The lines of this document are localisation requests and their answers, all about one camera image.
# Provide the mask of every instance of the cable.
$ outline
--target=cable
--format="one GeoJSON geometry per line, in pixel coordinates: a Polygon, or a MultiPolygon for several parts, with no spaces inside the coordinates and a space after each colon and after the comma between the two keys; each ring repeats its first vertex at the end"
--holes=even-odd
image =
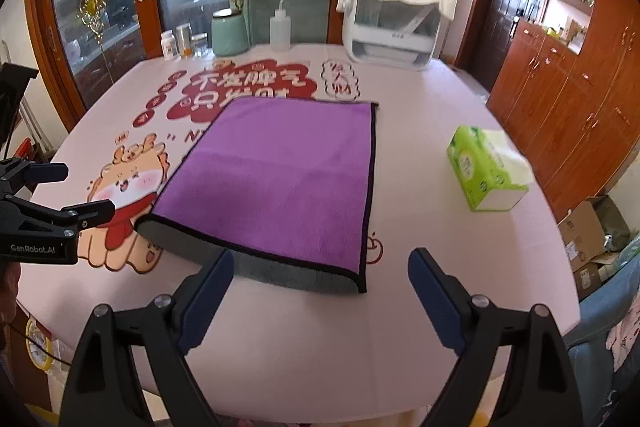
{"type": "Polygon", "coordinates": [[[53,360],[57,360],[60,363],[63,363],[65,365],[68,365],[69,367],[71,367],[71,364],[68,362],[65,362],[62,359],[59,359],[56,356],[53,356],[49,351],[47,351],[44,347],[42,347],[40,344],[38,344],[36,341],[34,341],[31,337],[28,337],[27,335],[25,335],[24,333],[22,333],[19,329],[17,329],[14,325],[12,324],[7,324],[7,326],[9,326],[12,330],[14,330],[16,333],[18,333],[18,335],[20,335],[21,337],[25,338],[25,340],[28,340],[31,344],[33,344],[34,346],[36,346],[39,350],[41,350],[45,355],[47,355],[48,357],[51,357],[53,360]]]}

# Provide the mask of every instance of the cartoon dog print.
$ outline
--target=cartoon dog print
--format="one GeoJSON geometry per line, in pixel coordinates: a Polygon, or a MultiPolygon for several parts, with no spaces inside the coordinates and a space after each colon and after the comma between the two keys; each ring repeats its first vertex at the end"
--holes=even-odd
{"type": "Polygon", "coordinates": [[[156,144],[156,134],[148,134],[142,143],[128,149],[118,147],[87,197],[87,201],[113,201],[116,213],[110,222],[81,233],[78,256],[95,268],[106,266],[118,271],[129,264],[138,273],[152,270],[162,249],[140,237],[133,225],[138,216],[151,209],[158,189],[167,180],[169,167],[164,143],[156,144]]]}

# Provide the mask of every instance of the red chinese characters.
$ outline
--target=red chinese characters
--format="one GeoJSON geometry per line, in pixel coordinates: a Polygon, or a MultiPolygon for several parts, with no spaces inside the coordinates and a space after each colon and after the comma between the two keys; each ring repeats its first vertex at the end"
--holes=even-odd
{"type": "Polygon", "coordinates": [[[232,100],[242,96],[311,98],[318,84],[307,75],[308,68],[302,64],[278,65],[272,58],[243,66],[228,61],[194,74],[182,89],[184,97],[166,117],[178,120],[189,116],[193,123],[209,123],[232,100]]]}

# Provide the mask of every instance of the tissue box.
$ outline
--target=tissue box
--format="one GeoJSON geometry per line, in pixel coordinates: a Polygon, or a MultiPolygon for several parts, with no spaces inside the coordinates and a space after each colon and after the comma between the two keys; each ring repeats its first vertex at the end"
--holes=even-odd
{"type": "Polygon", "coordinates": [[[533,181],[531,167],[503,131],[461,125],[447,155],[471,210],[511,210],[533,181]]]}

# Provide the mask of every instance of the blue gripper pad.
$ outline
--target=blue gripper pad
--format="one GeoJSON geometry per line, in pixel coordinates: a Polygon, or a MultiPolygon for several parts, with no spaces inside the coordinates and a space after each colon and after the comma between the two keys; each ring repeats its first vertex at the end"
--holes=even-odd
{"type": "Polygon", "coordinates": [[[233,254],[223,250],[199,273],[187,277],[174,293],[173,326],[183,355],[202,342],[233,277],[233,254]]]}
{"type": "Polygon", "coordinates": [[[466,347],[463,321],[466,322],[464,315],[468,305],[460,298],[455,302],[454,298],[460,296],[451,296],[445,289],[446,285],[455,281],[457,287],[454,286],[453,289],[460,293],[460,289],[463,290],[462,285],[457,279],[445,275],[425,248],[416,248],[409,254],[408,269],[409,280],[422,307],[429,315],[440,342],[443,346],[453,349],[457,356],[462,356],[466,347]]]}

